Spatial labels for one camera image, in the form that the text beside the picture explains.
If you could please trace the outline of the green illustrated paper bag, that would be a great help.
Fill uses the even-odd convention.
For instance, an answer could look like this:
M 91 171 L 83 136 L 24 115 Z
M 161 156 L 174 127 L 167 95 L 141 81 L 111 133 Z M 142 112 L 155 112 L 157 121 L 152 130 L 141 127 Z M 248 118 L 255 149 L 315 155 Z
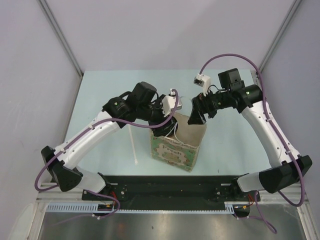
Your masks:
M 196 165 L 207 125 L 189 125 L 189 116 L 175 113 L 177 125 L 170 136 L 154 136 L 150 131 L 151 157 L 168 165 L 191 172 Z

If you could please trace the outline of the white paper-wrapped straw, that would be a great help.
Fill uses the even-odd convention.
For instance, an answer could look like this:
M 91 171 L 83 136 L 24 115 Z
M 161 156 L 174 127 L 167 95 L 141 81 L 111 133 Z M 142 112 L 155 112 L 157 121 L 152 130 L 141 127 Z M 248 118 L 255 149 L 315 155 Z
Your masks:
M 135 143 L 134 143 L 134 138 L 133 138 L 131 125 L 128 126 L 128 132 L 129 132 L 129 137 L 130 137 L 130 142 L 131 142 L 131 147 L 132 147 L 134 164 L 137 165 L 138 164 L 138 159 L 137 159 L 136 148 L 135 148 Z

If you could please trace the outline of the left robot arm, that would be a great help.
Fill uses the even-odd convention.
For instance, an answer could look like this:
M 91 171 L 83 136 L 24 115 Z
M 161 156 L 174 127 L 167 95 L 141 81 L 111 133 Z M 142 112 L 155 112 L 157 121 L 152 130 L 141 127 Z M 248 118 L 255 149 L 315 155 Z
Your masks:
M 168 95 L 145 82 L 137 83 L 132 91 L 111 98 L 97 116 L 78 134 L 54 148 L 41 150 L 44 170 L 48 171 L 62 192 L 74 188 L 91 191 L 100 200 L 110 196 L 111 188 L 99 173 L 80 169 L 78 163 L 107 136 L 126 125 L 150 129 L 155 137 L 172 135 L 177 120 L 176 110 L 182 104 L 174 88 Z

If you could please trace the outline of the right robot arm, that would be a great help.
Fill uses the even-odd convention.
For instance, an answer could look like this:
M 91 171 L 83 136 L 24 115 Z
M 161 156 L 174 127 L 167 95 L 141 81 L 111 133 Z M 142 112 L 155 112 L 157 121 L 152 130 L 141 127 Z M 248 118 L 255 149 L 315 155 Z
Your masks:
M 260 140 L 269 160 L 270 168 L 242 175 L 232 182 L 231 196 L 242 201 L 251 191 L 266 190 L 276 193 L 305 176 L 313 162 L 308 155 L 302 156 L 292 145 L 285 148 L 273 126 L 277 122 L 267 102 L 263 102 L 263 92 L 255 84 L 245 85 L 236 68 L 218 74 L 221 90 L 212 92 L 211 78 L 197 74 L 193 82 L 202 87 L 202 92 L 192 98 L 192 111 L 187 121 L 189 125 L 204 125 L 205 115 L 212 119 L 218 110 L 233 108 L 250 124 Z

